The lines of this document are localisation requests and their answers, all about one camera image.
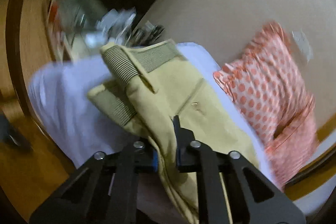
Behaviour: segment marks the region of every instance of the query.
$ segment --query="bottle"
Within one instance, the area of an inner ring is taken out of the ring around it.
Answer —
[[[54,0],[57,2],[62,30],[66,33],[95,32],[108,12],[100,0]]]

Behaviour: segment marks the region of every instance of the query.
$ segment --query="pocket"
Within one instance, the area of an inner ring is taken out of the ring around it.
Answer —
[[[239,151],[251,163],[258,166],[251,139],[232,121],[216,92],[206,80],[201,79],[197,82],[177,115],[181,127],[192,130],[196,140],[220,153]]]

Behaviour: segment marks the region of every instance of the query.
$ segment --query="metal screw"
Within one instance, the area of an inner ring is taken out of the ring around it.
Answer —
[[[240,153],[237,152],[237,151],[231,151],[229,155],[230,155],[230,157],[233,158],[234,160],[237,160],[237,159],[240,158]]]
[[[104,152],[95,152],[95,154],[93,155],[93,157],[96,160],[102,160],[103,158],[105,158],[105,153]]]
[[[199,141],[191,141],[190,146],[193,148],[199,148],[201,147],[201,143]]]
[[[193,102],[193,103],[191,103],[191,105],[193,106],[194,110],[200,110],[198,102]]]
[[[136,141],[133,146],[136,148],[136,149],[140,149],[140,148],[144,148],[145,147],[145,144],[142,142],[142,141]]]

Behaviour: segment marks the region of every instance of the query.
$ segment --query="wooden frame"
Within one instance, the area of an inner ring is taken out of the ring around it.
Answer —
[[[22,72],[20,56],[20,21],[22,6],[23,0],[9,0],[8,2],[6,17],[6,52],[9,73],[23,113],[26,116],[31,116],[36,124],[43,130],[43,127],[36,117],[29,100]],[[332,133],[332,131],[336,129],[336,115],[333,116],[332,120],[328,123],[330,123],[330,126],[323,127],[323,138],[320,138],[320,141],[325,139],[329,134]],[[293,179],[291,179],[286,185],[286,193],[288,192],[288,189],[289,191],[294,191],[293,189],[295,189],[295,187],[297,187],[299,184],[302,184],[309,176],[312,174],[318,174],[319,170],[323,169],[331,161],[335,162],[335,159],[336,146],[334,145],[318,159],[313,161],[310,165],[303,168],[303,170],[301,170],[301,172],[298,173]],[[314,189],[307,187],[305,194],[310,193],[312,190]]]
[[[5,192],[0,186],[0,212],[3,224],[27,224],[22,216],[15,210]]]

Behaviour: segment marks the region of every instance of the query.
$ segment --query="blue part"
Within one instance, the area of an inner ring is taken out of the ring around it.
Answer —
[[[159,167],[159,160],[158,160],[158,153],[157,151],[154,150],[153,152],[153,162],[152,162],[152,166],[154,168],[154,172],[156,173],[158,171],[158,167]]]

